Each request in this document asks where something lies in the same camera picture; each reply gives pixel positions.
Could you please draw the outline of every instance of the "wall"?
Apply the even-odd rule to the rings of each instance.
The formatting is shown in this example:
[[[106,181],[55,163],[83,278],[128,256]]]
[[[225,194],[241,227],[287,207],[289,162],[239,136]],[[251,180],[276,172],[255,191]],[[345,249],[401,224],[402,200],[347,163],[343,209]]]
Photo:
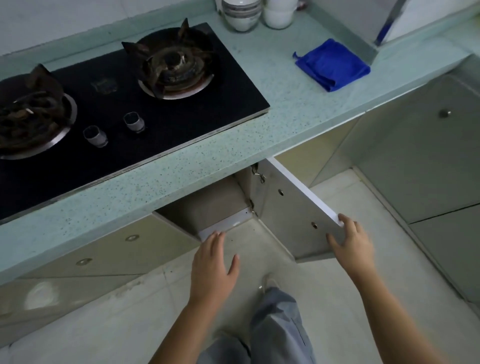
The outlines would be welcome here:
[[[313,0],[355,34],[373,42],[396,0]]]
[[[478,2],[479,0],[409,0],[384,42],[410,33]]]
[[[181,0],[2,0],[0,55],[110,24]]]

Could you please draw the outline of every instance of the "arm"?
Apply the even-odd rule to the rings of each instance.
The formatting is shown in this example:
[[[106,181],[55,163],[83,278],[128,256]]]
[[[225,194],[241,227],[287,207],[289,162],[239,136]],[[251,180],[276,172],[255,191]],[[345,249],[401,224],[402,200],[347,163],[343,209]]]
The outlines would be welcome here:
[[[235,255],[226,272],[224,239],[224,232],[214,232],[200,245],[193,259],[190,299],[149,364],[196,363],[208,329],[240,271],[240,259]]]
[[[444,364],[382,282],[373,260],[373,244],[362,226],[345,215],[338,218],[344,223],[345,242],[339,245],[331,234],[327,234],[327,241],[359,290],[383,363]]]

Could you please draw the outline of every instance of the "black glass cooktop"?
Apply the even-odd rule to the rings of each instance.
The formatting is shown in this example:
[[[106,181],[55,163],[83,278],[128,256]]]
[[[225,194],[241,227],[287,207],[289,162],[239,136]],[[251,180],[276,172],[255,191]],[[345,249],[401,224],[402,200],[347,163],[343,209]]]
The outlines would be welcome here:
[[[194,28],[209,36],[219,64],[212,82],[187,98],[147,95],[124,50],[52,72],[77,103],[76,122],[50,149],[0,160],[1,223],[267,112],[270,105],[210,26]],[[131,111],[144,119],[143,132],[126,127],[123,116]],[[105,131],[105,147],[84,139],[89,125]]]

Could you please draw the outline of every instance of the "floor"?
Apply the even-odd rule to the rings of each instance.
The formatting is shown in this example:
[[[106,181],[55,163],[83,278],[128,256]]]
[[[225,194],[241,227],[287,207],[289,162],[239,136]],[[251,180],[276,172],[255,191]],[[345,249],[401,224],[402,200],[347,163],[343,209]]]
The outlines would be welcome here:
[[[364,225],[387,286],[434,345],[452,363],[477,363],[480,320],[356,174],[348,170],[312,191]],[[360,296],[335,260],[298,265],[253,219],[228,232],[226,261],[234,253],[240,254],[240,277],[212,332],[229,328],[247,335],[261,278],[273,271],[298,300],[318,363],[381,363]],[[148,363],[188,300],[193,254],[1,349],[0,364]]]

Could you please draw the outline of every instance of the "left hand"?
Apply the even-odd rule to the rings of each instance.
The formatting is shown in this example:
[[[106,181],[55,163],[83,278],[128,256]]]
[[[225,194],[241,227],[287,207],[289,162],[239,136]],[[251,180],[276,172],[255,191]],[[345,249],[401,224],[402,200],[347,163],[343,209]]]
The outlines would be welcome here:
[[[225,233],[215,231],[195,253],[189,304],[219,309],[232,292],[240,272],[240,258],[235,254],[227,273],[223,261],[224,240]]]

